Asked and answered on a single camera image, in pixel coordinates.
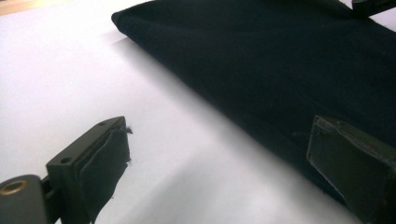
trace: metal ring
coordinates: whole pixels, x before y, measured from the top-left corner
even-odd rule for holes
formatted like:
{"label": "metal ring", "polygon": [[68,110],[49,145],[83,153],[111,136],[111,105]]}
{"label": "metal ring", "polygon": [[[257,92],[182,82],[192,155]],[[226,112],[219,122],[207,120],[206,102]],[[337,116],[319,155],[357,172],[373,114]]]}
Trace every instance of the metal ring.
{"label": "metal ring", "polygon": [[19,192],[27,187],[29,182],[27,180],[14,180],[0,189],[1,195],[10,195]]}

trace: black clamp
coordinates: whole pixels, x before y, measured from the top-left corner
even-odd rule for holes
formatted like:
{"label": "black clamp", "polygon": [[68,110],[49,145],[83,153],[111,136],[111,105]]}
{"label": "black clamp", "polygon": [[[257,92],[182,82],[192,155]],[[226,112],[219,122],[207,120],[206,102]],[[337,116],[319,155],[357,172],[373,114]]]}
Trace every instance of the black clamp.
{"label": "black clamp", "polygon": [[94,223],[130,161],[125,118],[93,126],[47,163],[49,175],[0,184],[0,223]]}
{"label": "black clamp", "polygon": [[316,117],[307,158],[363,223],[396,223],[396,148],[341,120]]}

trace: table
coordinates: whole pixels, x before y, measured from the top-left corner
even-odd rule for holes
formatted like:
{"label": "table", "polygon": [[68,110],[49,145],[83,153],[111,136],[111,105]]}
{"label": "table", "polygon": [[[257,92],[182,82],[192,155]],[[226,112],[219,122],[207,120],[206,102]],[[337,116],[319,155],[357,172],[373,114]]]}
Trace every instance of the table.
{"label": "table", "polygon": [[[97,223],[360,223],[112,24],[145,2],[74,0],[0,17],[0,181],[125,116],[132,164]],[[396,10],[373,17],[396,30]]]}

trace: white backdrop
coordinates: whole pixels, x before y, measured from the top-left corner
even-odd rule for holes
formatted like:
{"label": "white backdrop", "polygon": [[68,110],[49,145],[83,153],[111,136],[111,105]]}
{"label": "white backdrop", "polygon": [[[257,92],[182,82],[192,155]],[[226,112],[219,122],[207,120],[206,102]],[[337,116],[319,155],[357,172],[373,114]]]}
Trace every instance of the white backdrop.
{"label": "white backdrop", "polygon": [[[132,165],[97,223],[360,223],[74,0],[0,17],[0,182],[125,116]],[[396,12],[375,16],[396,30]]]}

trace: black velvet cloth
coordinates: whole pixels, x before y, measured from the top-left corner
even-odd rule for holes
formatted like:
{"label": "black velvet cloth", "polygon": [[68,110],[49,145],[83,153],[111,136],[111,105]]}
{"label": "black velvet cloth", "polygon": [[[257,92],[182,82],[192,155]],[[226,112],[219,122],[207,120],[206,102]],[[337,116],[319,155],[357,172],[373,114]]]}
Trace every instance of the black velvet cloth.
{"label": "black velvet cloth", "polygon": [[396,34],[336,0],[159,0],[112,20],[340,202],[305,157],[314,116],[396,146]]}

